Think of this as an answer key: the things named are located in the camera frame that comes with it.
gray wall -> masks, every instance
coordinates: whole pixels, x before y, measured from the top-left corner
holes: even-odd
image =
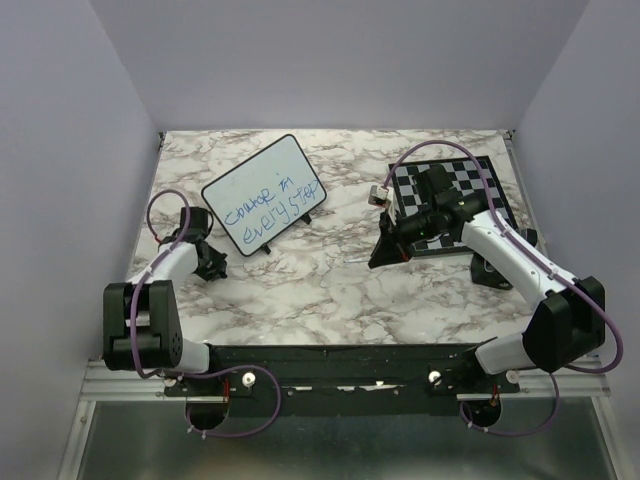
[[[514,127],[586,0],[92,0],[164,129]]]
[[[55,478],[157,133],[86,0],[0,14],[0,478]]]
[[[614,406],[640,462],[638,25],[637,0],[589,4],[518,128],[516,152],[553,258],[607,289],[627,339],[609,375]]]

checkered board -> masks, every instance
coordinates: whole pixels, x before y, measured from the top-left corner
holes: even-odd
[[[502,190],[502,186],[498,181],[496,171],[493,169],[489,157],[478,157],[478,161],[482,166],[482,173],[487,178],[489,187],[491,187],[491,196],[496,209],[507,219],[509,224],[517,228],[516,220],[511,211],[511,207],[507,202],[507,197]],[[472,192],[482,192],[482,181],[478,169],[471,160],[466,158],[451,160],[429,160],[422,162],[404,163],[396,170],[393,176],[393,186],[396,190],[396,200],[400,209],[399,216],[406,217],[413,215],[418,211],[429,209],[429,205],[420,200],[418,191],[413,181],[413,175],[423,172],[429,168],[429,165],[439,163],[444,165],[445,170],[449,173],[449,178],[453,185],[462,193],[468,195]],[[413,245],[413,255],[416,257],[427,255],[446,255],[449,253],[470,252],[471,249],[461,242],[454,242],[449,234],[445,234],[437,240],[430,242],[418,242]]]

gray panel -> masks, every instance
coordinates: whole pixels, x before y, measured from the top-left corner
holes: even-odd
[[[55,478],[158,135],[85,0],[2,2],[0,478]]]
[[[550,400],[510,401],[500,427],[524,429]],[[458,417],[281,418],[244,440],[187,434],[176,404],[101,404],[84,480],[611,479],[590,399],[565,400],[551,430],[520,439],[470,431]],[[229,420],[229,431],[260,420]]]
[[[92,0],[166,130],[514,127],[587,0]]]
[[[607,377],[640,471],[638,25],[637,0],[590,2],[518,127],[515,147],[552,258],[602,281],[607,310],[632,346]]]

whiteboard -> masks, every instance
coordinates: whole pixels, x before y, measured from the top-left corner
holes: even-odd
[[[298,141],[285,135],[202,189],[240,253],[256,253],[327,198]]]

marble tabletop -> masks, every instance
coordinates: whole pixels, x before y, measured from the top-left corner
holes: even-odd
[[[325,186],[327,200],[271,244],[243,257],[216,224],[209,243],[228,254],[228,278],[190,276],[177,290],[186,338],[214,345],[331,345],[480,342],[521,331],[530,318],[515,291],[474,285],[470,254],[414,258],[376,270],[366,265],[380,211],[367,204],[406,149],[424,140],[458,142],[488,155],[519,226],[531,226],[504,141],[496,131],[254,130],[169,132],[152,193],[174,188],[205,206],[202,187],[281,136],[292,133]],[[427,147],[409,161],[459,158]],[[181,203],[166,195],[151,214],[161,234],[177,227]],[[143,225],[133,271],[157,252]]]

